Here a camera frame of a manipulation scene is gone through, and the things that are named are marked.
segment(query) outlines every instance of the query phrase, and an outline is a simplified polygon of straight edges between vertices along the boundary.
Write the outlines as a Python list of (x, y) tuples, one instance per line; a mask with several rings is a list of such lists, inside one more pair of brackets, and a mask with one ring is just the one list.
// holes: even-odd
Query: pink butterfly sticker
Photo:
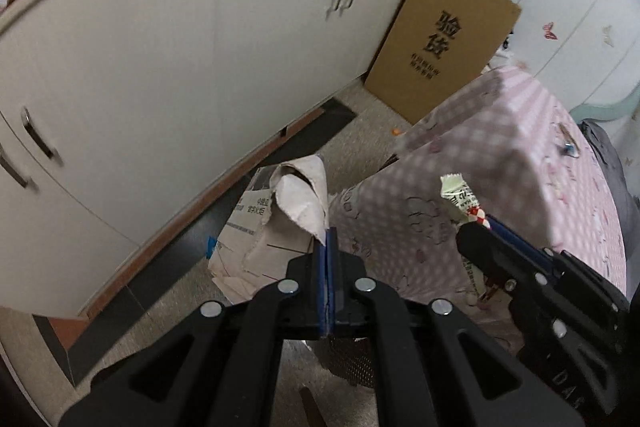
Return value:
[(550, 41), (558, 40), (558, 37), (556, 37), (556, 34), (551, 31), (553, 28), (554, 28), (554, 24), (552, 22), (542, 26), (542, 29), (545, 31), (545, 39), (548, 39)]

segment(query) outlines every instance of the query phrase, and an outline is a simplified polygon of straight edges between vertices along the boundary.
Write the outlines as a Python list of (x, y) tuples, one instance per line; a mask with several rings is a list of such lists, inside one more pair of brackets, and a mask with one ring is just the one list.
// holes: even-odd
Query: black floor border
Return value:
[[(293, 135), (259, 166), (280, 163), (316, 153), (354, 118), (349, 107), (334, 98), (322, 104), (324, 113)], [(215, 237), (255, 172), (249, 172), (218, 198), (196, 221), (154, 257), (66, 350), (46, 317), (34, 315), (38, 330), (69, 382), (76, 387), (95, 364), (132, 328), (166, 291), (200, 259), (206, 235)]]

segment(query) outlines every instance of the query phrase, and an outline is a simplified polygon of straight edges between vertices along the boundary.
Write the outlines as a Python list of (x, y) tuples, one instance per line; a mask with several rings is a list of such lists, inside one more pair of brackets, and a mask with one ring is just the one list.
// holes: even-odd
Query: candy wrapper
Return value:
[[(478, 198), (466, 184), (462, 174), (446, 174), (446, 176), (441, 176), (440, 180), (442, 181), (440, 196), (446, 202), (449, 215), (459, 227), (465, 223), (476, 222), (488, 229), (491, 228), (484, 210), (480, 207)], [(484, 275), (478, 267), (464, 257), (462, 263), (474, 289), (475, 298), (473, 300), (484, 297), (486, 295)]]

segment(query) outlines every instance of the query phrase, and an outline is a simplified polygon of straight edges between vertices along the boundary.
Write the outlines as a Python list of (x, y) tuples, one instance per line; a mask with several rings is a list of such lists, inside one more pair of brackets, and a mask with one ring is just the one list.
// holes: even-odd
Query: brown cardboard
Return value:
[(365, 87), (416, 123), (481, 73), (519, 15), (510, 0), (405, 0)]

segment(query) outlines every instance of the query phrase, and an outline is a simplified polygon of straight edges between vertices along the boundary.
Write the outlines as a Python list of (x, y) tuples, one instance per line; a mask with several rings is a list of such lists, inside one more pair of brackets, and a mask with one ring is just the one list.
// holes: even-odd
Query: silver screw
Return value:
[(536, 281), (538, 282), (538, 284), (540, 284), (540, 286), (545, 286), (546, 285), (546, 277), (544, 275), (542, 275), (542, 273), (536, 272), (534, 277), (536, 278)]
[(278, 283), (278, 290), (280, 293), (295, 293), (300, 288), (300, 285), (293, 279), (283, 279)]
[(559, 339), (566, 335), (566, 325), (560, 319), (554, 320), (554, 323), (551, 324), (551, 327), (554, 330), (556, 337), (558, 337)]
[(361, 292), (370, 292), (373, 288), (376, 287), (376, 282), (369, 277), (360, 277), (360, 279), (356, 280), (355, 283), (356, 289)]
[(504, 283), (504, 289), (505, 291), (508, 291), (509, 293), (514, 291), (514, 289), (516, 289), (516, 285), (518, 283), (516, 282), (515, 279), (509, 279), (506, 283)]
[(215, 301), (207, 301), (200, 306), (200, 313), (203, 317), (217, 317), (222, 313), (222, 304)]
[(431, 309), (438, 315), (449, 315), (453, 311), (453, 304), (447, 299), (436, 299), (431, 303)]

